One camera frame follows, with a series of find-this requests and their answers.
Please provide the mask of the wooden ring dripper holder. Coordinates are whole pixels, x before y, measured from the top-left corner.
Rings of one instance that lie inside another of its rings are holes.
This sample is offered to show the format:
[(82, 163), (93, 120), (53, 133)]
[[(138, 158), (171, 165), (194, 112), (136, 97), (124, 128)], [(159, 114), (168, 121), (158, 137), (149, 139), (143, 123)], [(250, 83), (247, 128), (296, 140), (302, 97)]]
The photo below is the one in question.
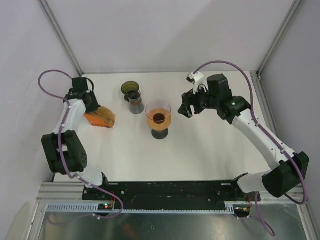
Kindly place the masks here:
[(163, 131), (172, 123), (171, 113), (164, 108), (155, 108), (147, 115), (147, 124), (152, 130)]

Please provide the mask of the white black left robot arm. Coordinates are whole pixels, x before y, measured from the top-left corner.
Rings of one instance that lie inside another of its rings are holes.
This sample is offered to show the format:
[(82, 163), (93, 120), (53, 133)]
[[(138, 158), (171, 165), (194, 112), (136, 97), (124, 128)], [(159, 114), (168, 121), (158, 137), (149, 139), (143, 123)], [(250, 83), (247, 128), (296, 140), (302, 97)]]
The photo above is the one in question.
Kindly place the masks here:
[(93, 188), (93, 194), (100, 200), (110, 196), (111, 188), (105, 174), (88, 163), (88, 156), (77, 131), (84, 114), (100, 107), (86, 77), (72, 79), (72, 88), (62, 98), (63, 112), (53, 133), (42, 136), (41, 143), (52, 173), (77, 178), (86, 187)]

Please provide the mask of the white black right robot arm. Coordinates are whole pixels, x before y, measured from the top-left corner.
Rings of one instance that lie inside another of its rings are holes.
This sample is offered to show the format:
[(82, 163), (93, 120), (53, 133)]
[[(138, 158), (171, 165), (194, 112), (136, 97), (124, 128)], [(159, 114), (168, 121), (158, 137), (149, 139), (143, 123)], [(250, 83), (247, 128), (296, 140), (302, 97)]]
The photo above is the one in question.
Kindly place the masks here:
[(205, 109), (216, 110), (217, 115), (238, 129), (261, 153), (270, 170), (256, 174), (244, 173), (235, 178), (231, 196), (242, 201), (251, 192), (266, 190), (273, 197), (287, 196), (288, 192), (305, 179), (309, 157), (296, 153), (280, 141), (270, 129), (254, 119), (252, 107), (242, 96), (234, 96), (228, 79), (223, 74), (205, 78), (200, 73), (189, 73), (187, 81), (193, 88), (182, 94), (178, 113), (187, 118)]

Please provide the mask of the dark glass jar wooden band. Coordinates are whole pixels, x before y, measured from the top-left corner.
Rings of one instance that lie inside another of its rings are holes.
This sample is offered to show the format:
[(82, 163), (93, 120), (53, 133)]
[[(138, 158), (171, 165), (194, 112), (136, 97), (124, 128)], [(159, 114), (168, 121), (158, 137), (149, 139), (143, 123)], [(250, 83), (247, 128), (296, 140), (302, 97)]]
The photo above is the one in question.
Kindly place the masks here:
[(143, 104), (142, 95), (139, 90), (131, 90), (124, 95), (124, 98), (129, 102), (129, 110), (132, 114), (141, 114), (145, 106)]

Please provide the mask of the pink transparent cone dripper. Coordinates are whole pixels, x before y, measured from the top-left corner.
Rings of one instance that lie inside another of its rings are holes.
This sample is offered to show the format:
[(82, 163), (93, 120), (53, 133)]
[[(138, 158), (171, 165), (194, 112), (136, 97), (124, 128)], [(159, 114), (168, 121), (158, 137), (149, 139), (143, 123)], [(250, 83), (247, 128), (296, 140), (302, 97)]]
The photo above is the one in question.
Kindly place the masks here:
[(164, 100), (152, 100), (145, 109), (149, 120), (155, 124), (162, 124), (171, 115), (171, 106)]

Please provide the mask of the green glass cone dripper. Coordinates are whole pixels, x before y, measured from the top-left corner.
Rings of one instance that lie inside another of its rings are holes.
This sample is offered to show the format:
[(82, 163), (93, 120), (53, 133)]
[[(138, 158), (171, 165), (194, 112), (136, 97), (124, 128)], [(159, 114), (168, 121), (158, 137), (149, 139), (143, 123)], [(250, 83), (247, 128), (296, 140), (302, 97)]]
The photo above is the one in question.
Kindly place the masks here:
[(127, 81), (121, 86), (121, 92), (125, 97), (138, 98), (141, 96), (140, 85), (135, 81)]

